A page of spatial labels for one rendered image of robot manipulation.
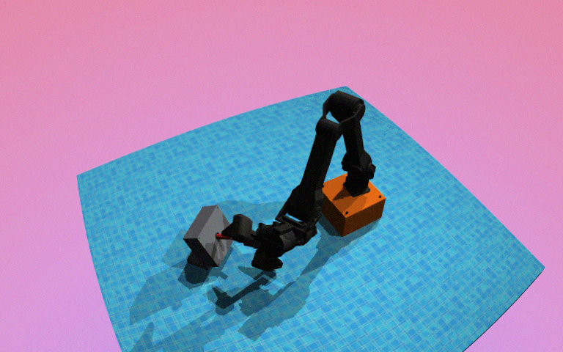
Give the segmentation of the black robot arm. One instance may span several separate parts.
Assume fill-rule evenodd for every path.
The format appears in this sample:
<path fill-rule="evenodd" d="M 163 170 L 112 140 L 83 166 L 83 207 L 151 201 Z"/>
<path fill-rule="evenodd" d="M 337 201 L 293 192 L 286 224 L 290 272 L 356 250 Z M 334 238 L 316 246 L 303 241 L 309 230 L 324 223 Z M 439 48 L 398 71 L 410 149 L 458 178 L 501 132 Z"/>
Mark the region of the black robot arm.
<path fill-rule="evenodd" d="M 347 171 L 343 185 L 352 197 L 371 191 L 368 183 L 374 178 L 376 166 L 372 164 L 371 155 L 364 150 L 360 121 L 365 110 L 363 99 L 339 90 L 330 94 L 323 103 L 323 115 L 315 128 L 316 135 L 301 183 L 292 190 L 276 216 L 275 220 L 280 225 L 265 233 L 260 243 L 253 243 L 253 249 L 257 250 L 251 261 L 252 267 L 275 271 L 283 266 L 277 257 L 295 246 L 304 246 L 316 236 L 316 223 L 323 211 L 323 183 L 336 142 L 342 134 L 346 153 L 341 164 L 342 169 Z M 339 124 L 326 119 L 329 112 Z"/>

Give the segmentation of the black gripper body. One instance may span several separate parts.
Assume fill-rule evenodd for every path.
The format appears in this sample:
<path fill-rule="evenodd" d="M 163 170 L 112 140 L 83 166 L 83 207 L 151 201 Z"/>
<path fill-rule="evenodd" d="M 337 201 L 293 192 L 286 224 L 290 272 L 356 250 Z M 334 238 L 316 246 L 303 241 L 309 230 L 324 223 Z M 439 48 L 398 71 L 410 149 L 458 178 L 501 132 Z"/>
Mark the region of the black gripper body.
<path fill-rule="evenodd" d="M 260 243 L 263 235 L 267 232 L 273 231 L 274 227 L 280 225 L 279 222 L 273 221 L 273 224 L 265 225 L 259 223 L 259 227 L 256 231 L 252 229 L 253 221 L 243 214 L 236 214 L 233 218 L 232 223 L 232 239 L 241 242 L 248 243 L 250 240 L 256 243 Z"/>

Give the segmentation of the dark grey sloped panel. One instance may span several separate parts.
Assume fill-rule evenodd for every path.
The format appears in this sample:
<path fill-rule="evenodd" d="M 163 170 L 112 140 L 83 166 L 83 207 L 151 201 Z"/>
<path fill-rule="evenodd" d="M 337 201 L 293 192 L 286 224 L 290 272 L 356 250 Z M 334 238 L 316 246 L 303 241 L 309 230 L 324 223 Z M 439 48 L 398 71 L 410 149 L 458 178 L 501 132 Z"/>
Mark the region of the dark grey sloped panel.
<path fill-rule="evenodd" d="M 187 262 L 206 270 L 219 267 L 234 240 L 218 240 L 216 234 L 229 225 L 219 206 L 203 206 L 183 237 L 192 250 Z"/>

